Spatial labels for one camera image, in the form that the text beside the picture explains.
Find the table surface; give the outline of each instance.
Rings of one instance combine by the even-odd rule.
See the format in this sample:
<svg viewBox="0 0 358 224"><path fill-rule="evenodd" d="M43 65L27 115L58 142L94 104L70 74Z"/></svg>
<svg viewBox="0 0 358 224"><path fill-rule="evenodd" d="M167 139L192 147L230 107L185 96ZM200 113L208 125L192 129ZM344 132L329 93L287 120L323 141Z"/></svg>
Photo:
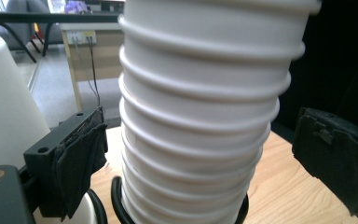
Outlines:
<svg viewBox="0 0 358 224"><path fill-rule="evenodd" d="M91 178L110 224L119 224L110 200L112 178L122 175L121 129L107 130L108 162ZM358 223L345 205L293 157L292 145L271 133L248 190L249 213L244 223Z"/></svg>

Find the black cable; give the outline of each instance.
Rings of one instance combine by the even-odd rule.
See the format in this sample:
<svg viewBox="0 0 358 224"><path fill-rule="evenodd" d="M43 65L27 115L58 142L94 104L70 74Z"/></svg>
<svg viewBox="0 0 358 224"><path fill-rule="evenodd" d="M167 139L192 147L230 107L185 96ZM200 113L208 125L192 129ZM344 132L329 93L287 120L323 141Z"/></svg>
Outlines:
<svg viewBox="0 0 358 224"><path fill-rule="evenodd" d="M100 198L98 198L97 194L92 189L87 190L87 193L91 198L92 205L94 205L94 211L97 217L97 223L107 224L106 212L104 210L103 203L101 202Z"/></svg>
<svg viewBox="0 0 358 224"><path fill-rule="evenodd" d="M97 77L95 75L94 54L92 52L92 37L87 36L86 38L87 38L87 42L89 42L89 53L91 54L91 62L92 62L92 76L94 78L95 91L97 92L98 106L101 106L101 98L100 98L100 93L98 92L98 86L97 86Z"/></svg>
<svg viewBox="0 0 358 224"><path fill-rule="evenodd" d="M135 224L130 215L126 212L121 203L121 177L115 176L112 180L110 189L110 197L112 200L113 209L115 210L118 220L122 224Z"/></svg>
<svg viewBox="0 0 358 224"><path fill-rule="evenodd" d="M77 57L78 57L79 60L80 60L80 64L81 64L81 67L82 67L82 69L83 69L83 71L84 71L84 75L85 75L86 78L87 78L87 83L89 84L89 88L92 90L92 92L93 92L94 95L95 95L95 98L97 98L97 100L98 100L97 92L96 92L96 91L92 88L92 86L91 86L87 69L86 69L86 67L84 66L83 57L81 56L81 53L80 53L79 48L78 48L78 46L77 46L77 44L78 44L78 39L72 37L72 41L73 41L74 44L75 44L76 54L77 54Z"/></svg>
<svg viewBox="0 0 358 224"><path fill-rule="evenodd" d="M238 213L237 220L235 224L242 224L245 220L246 216L248 215L249 210L249 197L246 194L246 197L242 201L240 212Z"/></svg>

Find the electrical cord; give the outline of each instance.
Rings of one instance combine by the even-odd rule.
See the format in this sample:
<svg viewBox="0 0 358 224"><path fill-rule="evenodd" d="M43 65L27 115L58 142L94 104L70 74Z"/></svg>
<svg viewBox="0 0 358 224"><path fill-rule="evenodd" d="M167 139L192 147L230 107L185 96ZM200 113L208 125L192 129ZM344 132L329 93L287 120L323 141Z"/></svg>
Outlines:
<svg viewBox="0 0 358 224"><path fill-rule="evenodd" d="M121 177L115 176L112 179L112 186L110 189L110 198L112 200L113 209L115 210L118 220L122 224L135 224L130 215L126 212L121 203Z"/></svg>
<svg viewBox="0 0 358 224"><path fill-rule="evenodd" d="M100 198L98 198L97 194L92 189L87 190L87 193L91 198L92 205L94 206L94 212L97 217L97 223L108 224L106 212L104 210L103 203L101 202Z"/></svg>
<svg viewBox="0 0 358 224"><path fill-rule="evenodd" d="M98 106L101 106L101 98L97 86L97 77L95 75L94 54L92 52L92 36L87 36L86 38L87 38L87 42L89 42L89 53L91 54L91 63L92 63L92 76L94 78L95 91L97 92Z"/></svg>
<svg viewBox="0 0 358 224"><path fill-rule="evenodd" d="M77 45L78 45L78 39L73 36L73 37L72 37L72 42L74 42L74 44L75 44L77 57L79 58L80 64L81 64L81 66L82 66L82 69L84 70L84 73L85 73L86 76L87 76L87 75L88 75L88 72L87 72L86 67L84 66L83 58L82 58L82 56L81 56L81 54L80 54L80 51L79 51L79 48L78 48L78 46L77 46ZM97 98L97 100L98 100L97 92L92 88L91 83L90 83L90 80L89 80L88 78L87 78L87 81L88 81L88 83L89 83L89 88L92 90L92 92L93 92L94 95L95 95L95 98Z"/></svg>

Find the white container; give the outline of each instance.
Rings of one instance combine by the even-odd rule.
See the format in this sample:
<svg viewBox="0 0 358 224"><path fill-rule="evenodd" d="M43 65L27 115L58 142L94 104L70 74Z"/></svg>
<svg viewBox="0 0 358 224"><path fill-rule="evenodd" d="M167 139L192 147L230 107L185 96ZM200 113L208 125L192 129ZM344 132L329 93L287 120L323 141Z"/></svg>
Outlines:
<svg viewBox="0 0 358 224"><path fill-rule="evenodd" d="M136 223L234 223L317 0L128 0L123 203Z"/></svg>

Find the chair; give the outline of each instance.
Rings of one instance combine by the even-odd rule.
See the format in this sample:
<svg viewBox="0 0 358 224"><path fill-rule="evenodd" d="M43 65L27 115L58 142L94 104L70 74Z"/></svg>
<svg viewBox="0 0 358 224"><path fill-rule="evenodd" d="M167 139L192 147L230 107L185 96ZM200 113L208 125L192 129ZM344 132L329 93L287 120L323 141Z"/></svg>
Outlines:
<svg viewBox="0 0 358 224"><path fill-rule="evenodd" d="M5 12L26 13L27 8L27 3L23 0L10 0ZM10 50L25 50L31 60L36 63L36 59L26 47L28 42L31 42L36 51L40 53L39 48L31 38L33 35L34 26L32 23L0 23L0 36L5 40L8 48Z"/></svg>
<svg viewBox="0 0 358 224"><path fill-rule="evenodd" d="M40 0L27 0L30 12L34 13L50 13L48 6ZM53 23L38 23L40 31L45 36L45 43L42 50L42 56L46 55L48 45L50 44L63 44L62 32L60 25L56 22Z"/></svg>

